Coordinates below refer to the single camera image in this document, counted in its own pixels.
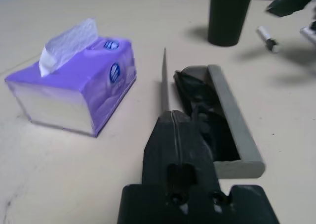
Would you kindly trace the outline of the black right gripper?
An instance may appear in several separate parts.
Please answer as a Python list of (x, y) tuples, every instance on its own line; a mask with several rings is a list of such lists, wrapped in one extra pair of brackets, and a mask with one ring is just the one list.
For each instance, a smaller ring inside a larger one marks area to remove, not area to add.
[[(303, 10), (312, 0), (273, 0), (266, 12), (277, 17), (285, 17)], [(316, 22), (300, 29), (301, 35), (316, 45)]]

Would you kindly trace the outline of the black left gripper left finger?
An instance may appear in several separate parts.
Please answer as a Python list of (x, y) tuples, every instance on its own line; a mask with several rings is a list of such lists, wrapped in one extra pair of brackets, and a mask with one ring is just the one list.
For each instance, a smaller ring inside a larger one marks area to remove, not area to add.
[(165, 111), (158, 117), (144, 149), (143, 184), (166, 185), (167, 167), (176, 163), (174, 120), (172, 112)]

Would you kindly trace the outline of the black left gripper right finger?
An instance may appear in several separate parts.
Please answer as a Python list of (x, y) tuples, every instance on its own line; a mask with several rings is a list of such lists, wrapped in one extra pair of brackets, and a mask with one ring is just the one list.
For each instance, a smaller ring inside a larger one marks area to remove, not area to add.
[(188, 186), (198, 185), (207, 193), (220, 192), (221, 187), (209, 146), (196, 125), (183, 112), (175, 111), (179, 165)]

